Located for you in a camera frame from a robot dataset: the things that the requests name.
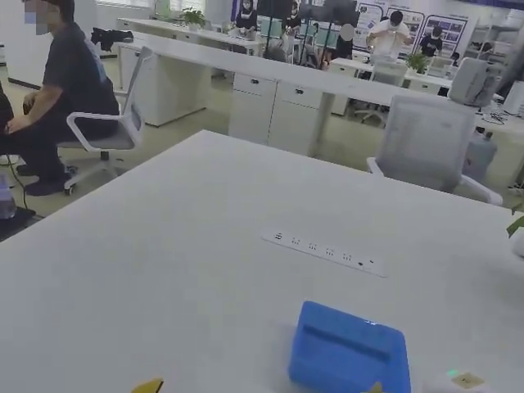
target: white shirt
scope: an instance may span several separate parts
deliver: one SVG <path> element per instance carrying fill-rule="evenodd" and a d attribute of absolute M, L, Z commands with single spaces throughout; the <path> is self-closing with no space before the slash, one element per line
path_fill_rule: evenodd
<path fill-rule="evenodd" d="M 369 30 L 369 33 L 380 33 L 382 31 L 387 31 L 388 33 L 374 39 L 373 55 L 388 56 L 396 60 L 400 54 L 402 45 L 404 45 L 404 40 L 397 33 L 409 37 L 409 28 L 404 22 L 400 22 L 400 25 L 393 27 L 390 25 L 390 21 L 383 20 Z"/>

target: chair wheel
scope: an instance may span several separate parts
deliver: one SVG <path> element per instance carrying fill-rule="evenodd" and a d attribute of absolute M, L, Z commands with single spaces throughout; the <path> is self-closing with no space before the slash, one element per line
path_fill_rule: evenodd
<path fill-rule="evenodd" d="M 76 166 L 68 166 L 65 168 L 65 171 L 71 176 L 75 176 L 79 169 Z"/>
<path fill-rule="evenodd" d="M 71 195 L 73 195 L 73 192 L 75 192 L 75 186 L 71 186 L 69 188 L 64 188 L 64 195 L 66 197 L 70 197 Z"/>

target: dark pants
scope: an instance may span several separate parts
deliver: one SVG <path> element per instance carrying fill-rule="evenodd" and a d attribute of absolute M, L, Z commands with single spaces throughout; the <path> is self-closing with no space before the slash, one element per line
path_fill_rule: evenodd
<path fill-rule="evenodd" d="M 11 104 L 6 99 L 0 106 Z M 24 106 L 24 113 L 29 113 L 30 108 Z M 75 134 L 66 123 L 67 116 L 71 113 L 66 103 L 60 100 L 42 119 L 21 129 L 16 133 L 6 135 L 1 133 L 10 119 L 0 119 L 0 155 L 14 154 L 21 156 L 29 168 L 41 180 L 59 180 L 64 177 L 64 165 L 58 157 L 56 145 L 61 142 L 78 141 Z M 95 128 L 93 138 L 100 139 L 111 134 L 109 129 Z"/>

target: green plant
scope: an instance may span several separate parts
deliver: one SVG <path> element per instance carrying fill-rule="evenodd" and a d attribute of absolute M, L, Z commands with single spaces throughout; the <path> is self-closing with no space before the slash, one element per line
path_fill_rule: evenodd
<path fill-rule="evenodd" d="M 203 27 L 206 24 L 206 19 L 202 11 L 193 10 L 193 7 L 184 8 L 181 17 L 187 25 L 199 25 Z"/>
<path fill-rule="evenodd" d="M 427 57 L 425 57 L 422 53 L 411 54 L 408 56 L 406 64 L 409 68 L 414 69 L 419 74 L 423 74 L 426 72 Z"/>
<path fill-rule="evenodd" d="M 519 203 L 518 205 L 516 205 L 515 207 L 513 207 L 511 209 L 511 213 L 512 215 L 515 215 L 515 213 L 517 212 L 517 209 L 520 209 L 521 207 L 524 206 L 524 202 L 521 202 Z M 522 217 L 519 217 L 518 219 L 515 220 L 515 222 L 513 224 L 511 224 L 510 226 L 508 226 L 508 228 L 506 229 L 506 231 L 508 231 L 508 235 L 509 237 L 513 236 L 515 234 L 515 232 L 519 229 L 519 228 L 524 228 L 524 215 Z"/>

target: electrical outlet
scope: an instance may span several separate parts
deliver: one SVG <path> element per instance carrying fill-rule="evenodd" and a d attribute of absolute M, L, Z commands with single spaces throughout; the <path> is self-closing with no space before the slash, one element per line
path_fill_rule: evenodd
<path fill-rule="evenodd" d="M 348 268 L 357 269 L 362 272 L 387 277 L 382 263 L 368 257 L 355 256 L 348 250 L 338 247 L 325 246 L 318 242 L 305 240 L 297 235 L 290 235 L 283 231 L 268 231 L 262 235 L 265 241 L 291 248 L 292 250 L 329 260 Z"/>

